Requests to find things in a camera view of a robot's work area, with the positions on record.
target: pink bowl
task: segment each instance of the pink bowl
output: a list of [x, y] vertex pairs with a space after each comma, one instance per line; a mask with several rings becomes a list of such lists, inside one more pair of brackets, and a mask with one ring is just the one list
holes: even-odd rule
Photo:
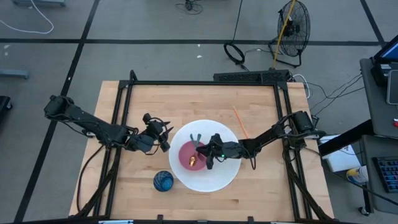
[[[198, 146], [204, 146], [202, 142], [199, 142]], [[190, 158], [195, 155], [196, 163], [193, 166], [189, 165]], [[181, 165], [190, 171], [198, 171], [206, 166], [206, 157], [201, 155], [200, 158], [198, 156], [198, 152], [196, 152], [195, 146], [192, 141], [186, 142], [181, 146], [180, 151], [178, 152], [178, 158], [180, 159]]]

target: concrete floor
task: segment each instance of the concrete floor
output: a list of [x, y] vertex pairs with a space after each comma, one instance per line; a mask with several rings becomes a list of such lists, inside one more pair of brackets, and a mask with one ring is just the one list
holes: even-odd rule
[[[188, 16], [176, 10], [175, 1], [101, 0], [89, 39], [225, 40], [233, 36], [239, 0], [202, 0], [204, 11]], [[236, 33], [238, 40], [271, 40], [277, 32], [277, 11], [287, 1], [244, 1]], [[366, 0], [384, 40], [397, 29], [395, 0]], [[49, 35], [25, 34], [0, 24], [0, 68], [26, 69], [29, 80], [0, 78], [0, 95], [12, 98], [14, 108], [0, 128], [0, 223], [12, 222], [21, 202], [49, 126], [43, 108], [50, 95], [60, 93], [77, 44], [4, 43], [5, 39], [79, 39], [94, 0], [68, 0], [66, 7], [40, 5], [54, 23]], [[311, 15], [313, 41], [377, 42], [360, 0], [305, 0]], [[0, 19], [20, 29], [48, 30], [49, 25], [34, 9], [0, 1]], [[303, 65], [288, 68], [308, 82], [330, 93], [359, 75], [359, 60], [374, 55], [374, 46], [310, 45], [303, 53]], [[249, 50], [260, 45], [239, 45]], [[250, 70], [267, 70], [269, 53], [247, 54]], [[287, 68], [278, 64], [277, 68]], [[240, 72], [218, 44], [85, 44], [68, 96], [84, 110], [94, 112], [103, 80], [126, 79], [133, 69], [140, 80], [212, 80], [214, 73]], [[362, 81], [350, 90], [363, 86]], [[310, 106], [323, 99], [311, 86]], [[328, 102], [314, 108], [316, 113]], [[342, 133], [369, 118], [363, 90], [336, 100], [319, 114], [318, 127], [328, 133]], [[25, 221], [67, 217], [78, 178], [86, 139], [57, 125]], [[396, 223], [397, 215], [377, 212], [364, 217], [362, 191], [326, 173], [335, 217], [358, 223]]]

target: wooden tabletop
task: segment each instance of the wooden tabletop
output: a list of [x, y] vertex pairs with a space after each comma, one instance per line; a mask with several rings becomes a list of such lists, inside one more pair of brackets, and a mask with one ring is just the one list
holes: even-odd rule
[[[309, 112], [302, 83], [289, 83], [288, 86], [293, 112]], [[95, 116], [111, 121], [117, 87], [118, 82], [103, 82]], [[280, 96], [284, 109], [282, 92]], [[145, 113], [171, 121], [170, 126], [174, 126], [169, 137], [171, 142], [174, 134], [185, 124], [198, 119], [211, 119], [229, 127], [238, 139], [244, 139], [233, 106], [250, 138], [263, 133], [278, 120], [274, 91], [268, 86], [134, 85], [127, 125], [143, 130], [142, 116]], [[313, 140], [307, 140], [307, 145], [310, 149], [318, 150]], [[96, 139], [88, 140], [82, 165], [99, 146]], [[81, 206], [98, 186], [103, 154], [104, 150], [88, 164], [83, 175]], [[302, 150], [301, 156], [308, 191], [326, 214], [333, 217], [319, 156], [305, 150]], [[123, 150], [111, 218], [153, 220], [162, 214], [165, 220], [243, 221], [248, 216], [253, 216], [255, 221], [294, 220], [281, 140], [262, 148], [257, 155], [256, 170], [251, 169], [249, 160], [242, 159], [240, 170], [232, 183], [216, 192], [190, 190], [176, 178], [170, 191], [158, 192], [153, 186], [153, 178], [161, 170], [173, 174], [167, 152], [159, 151], [153, 156], [145, 156], [142, 152]], [[298, 189], [297, 195], [299, 202], [302, 202]], [[108, 191], [105, 190], [103, 199], [107, 196]], [[75, 200], [76, 195], [70, 214], [76, 213]], [[105, 203], [106, 200], [103, 200], [101, 213], [104, 213]], [[303, 211], [300, 203], [301, 217], [305, 216]]]

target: black fan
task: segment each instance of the black fan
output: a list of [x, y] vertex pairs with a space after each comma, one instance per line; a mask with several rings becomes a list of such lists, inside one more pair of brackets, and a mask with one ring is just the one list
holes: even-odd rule
[[[286, 17], [289, 14], [289, 9], [292, 5], [293, 1], [288, 2], [278, 13], [278, 35], [282, 32], [282, 27], [286, 20]], [[308, 13], [307, 8], [304, 6], [302, 2], [295, 1], [292, 9], [292, 13], [290, 14], [288, 21], [286, 23], [286, 27], [283, 31], [282, 38], [280, 40], [280, 49], [284, 54], [299, 58], [299, 64], [294, 65], [288, 62], [284, 62], [281, 60], [276, 60], [277, 62], [284, 63], [286, 65], [293, 66], [294, 68], [301, 65], [301, 54], [304, 51], [305, 47], [308, 44], [308, 40], [310, 38], [310, 14]], [[278, 41], [279, 37], [276, 37], [272, 41], [268, 43], [268, 47], [271, 50], [272, 56], [275, 57], [274, 51], [272, 50], [271, 45]]]

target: computer monitor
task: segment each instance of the computer monitor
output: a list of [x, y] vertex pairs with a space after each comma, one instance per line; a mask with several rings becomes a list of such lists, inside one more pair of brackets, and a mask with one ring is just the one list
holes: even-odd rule
[[384, 46], [375, 56], [376, 63], [398, 62], [398, 35]]

